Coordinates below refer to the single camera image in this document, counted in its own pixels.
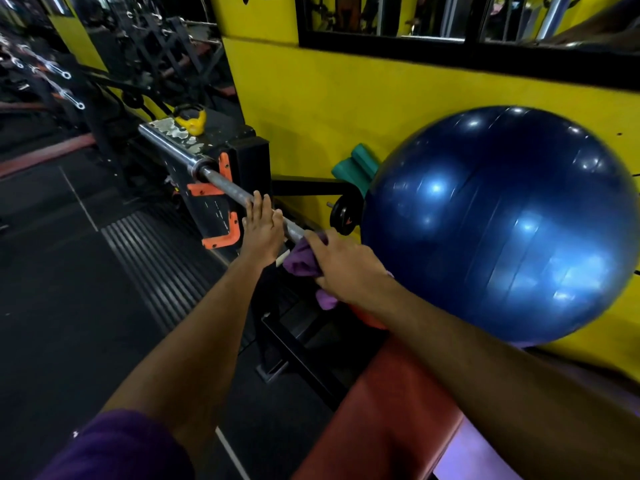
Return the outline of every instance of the blue exercise ball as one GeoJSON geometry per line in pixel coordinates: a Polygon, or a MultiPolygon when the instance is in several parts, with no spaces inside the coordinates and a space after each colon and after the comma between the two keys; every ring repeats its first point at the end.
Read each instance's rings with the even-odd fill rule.
{"type": "Polygon", "coordinates": [[[603,313],[638,262],[638,192],[587,129],[482,107],[414,134],[381,165],[362,241],[406,288],[518,346],[603,313]]]}

